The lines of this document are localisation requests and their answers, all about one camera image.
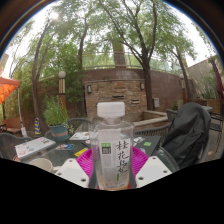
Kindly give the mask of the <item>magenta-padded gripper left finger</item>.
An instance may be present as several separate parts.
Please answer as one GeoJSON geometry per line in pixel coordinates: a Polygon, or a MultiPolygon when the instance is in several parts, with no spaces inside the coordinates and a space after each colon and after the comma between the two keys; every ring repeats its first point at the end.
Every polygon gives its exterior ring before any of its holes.
{"type": "Polygon", "coordinates": [[[91,150],[88,149],[78,158],[67,159],[55,175],[84,188],[95,188],[97,180],[91,150]]]}

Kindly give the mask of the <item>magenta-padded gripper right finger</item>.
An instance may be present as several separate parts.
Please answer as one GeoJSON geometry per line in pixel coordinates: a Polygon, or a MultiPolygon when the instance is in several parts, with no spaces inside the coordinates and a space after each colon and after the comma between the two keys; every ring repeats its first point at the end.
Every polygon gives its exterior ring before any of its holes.
{"type": "Polygon", "coordinates": [[[171,174],[171,171],[157,156],[148,156],[138,148],[133,148],[132,172],[137,188],[171,174]]]}

